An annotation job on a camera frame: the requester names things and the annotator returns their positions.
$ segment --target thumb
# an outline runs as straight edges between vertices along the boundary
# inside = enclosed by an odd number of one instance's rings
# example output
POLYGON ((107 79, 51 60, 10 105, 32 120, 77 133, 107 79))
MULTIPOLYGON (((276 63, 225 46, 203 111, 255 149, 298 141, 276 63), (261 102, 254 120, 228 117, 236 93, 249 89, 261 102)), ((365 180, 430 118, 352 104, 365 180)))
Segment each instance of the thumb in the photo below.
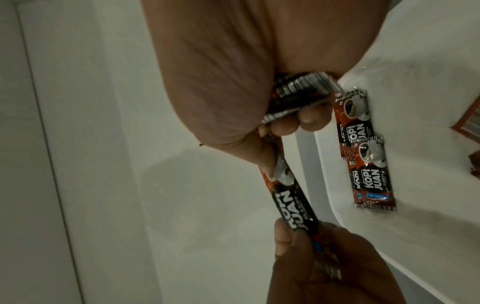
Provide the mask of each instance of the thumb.
POLYGON ((304 297, 303 285, 309 281, 314 262, 312 240, 305 231, 296 230, 291 246, 273 266, 267 303, 300 303, 304 297))
POLYGON ((274 174, 277 164, 274 151, 257 132, 251 132, 235 143, 212 147, 258 165, 268 176, 274 174))

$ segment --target hand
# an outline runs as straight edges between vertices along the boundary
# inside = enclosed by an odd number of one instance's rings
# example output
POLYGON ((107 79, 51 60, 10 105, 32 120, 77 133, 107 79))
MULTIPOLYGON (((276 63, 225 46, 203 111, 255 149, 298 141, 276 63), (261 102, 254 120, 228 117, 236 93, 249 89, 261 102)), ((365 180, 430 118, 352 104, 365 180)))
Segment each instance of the hand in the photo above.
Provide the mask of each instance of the hand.
MULTIPOLYGON (((351 69, 375 40, 388 0, 142 0, 170 101, 204 144, 273 172, 254 130, 275 72, 351 69)), ((329 123, 332 104, 271 124, 283 136, 329 123)))
POLYGON ((394 276, 372 244, 345 228, 325 227, 342 272, 333 281, 314 267, 310 237, 275 223, 275 255, 267 304, 406 304, 394 276))

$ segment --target white wall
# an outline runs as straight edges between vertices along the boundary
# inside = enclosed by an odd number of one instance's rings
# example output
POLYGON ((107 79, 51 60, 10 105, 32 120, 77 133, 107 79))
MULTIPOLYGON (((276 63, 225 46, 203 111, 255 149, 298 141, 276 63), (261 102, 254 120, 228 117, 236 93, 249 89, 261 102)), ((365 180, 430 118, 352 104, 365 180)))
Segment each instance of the white wall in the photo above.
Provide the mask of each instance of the white wall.
MULTIPOLYGON (((158 303, 158 283, 167 304, 264 302, 279 214, 258 168, 178 121, 139 2, 38 0, 20 15, 87 303, 127 302, 119 288, 158 303)), ((285 147, 305 186, 295 138, 285 147)))
POLYGON ((0 302, 80 303, 17 13, 0 0, 0 302))

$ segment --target white surface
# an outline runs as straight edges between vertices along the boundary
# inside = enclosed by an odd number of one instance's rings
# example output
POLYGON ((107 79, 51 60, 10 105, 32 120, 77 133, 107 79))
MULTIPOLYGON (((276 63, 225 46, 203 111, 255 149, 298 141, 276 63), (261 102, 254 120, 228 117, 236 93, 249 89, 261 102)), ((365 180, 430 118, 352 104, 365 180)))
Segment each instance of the white surface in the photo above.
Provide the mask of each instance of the white surface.
POLYGON ((20 24, 0 0, 0 302, 80 304, 20 24))
MULTIPOLYGON (((20 15, 86 302, 264 302, 279 214, 258 168, 176 118, 139 3, 20 15)), ((306 189, 295 137, 285 149, 306 189)))
POLYGON ((404 0, 341 79, 367 89, 398 212, 356 209, 334 124, 316 133, 332 209, 384 257, 447 303, 480 298, 480 147, 452 126, 480 94, 480 2, 404 0))

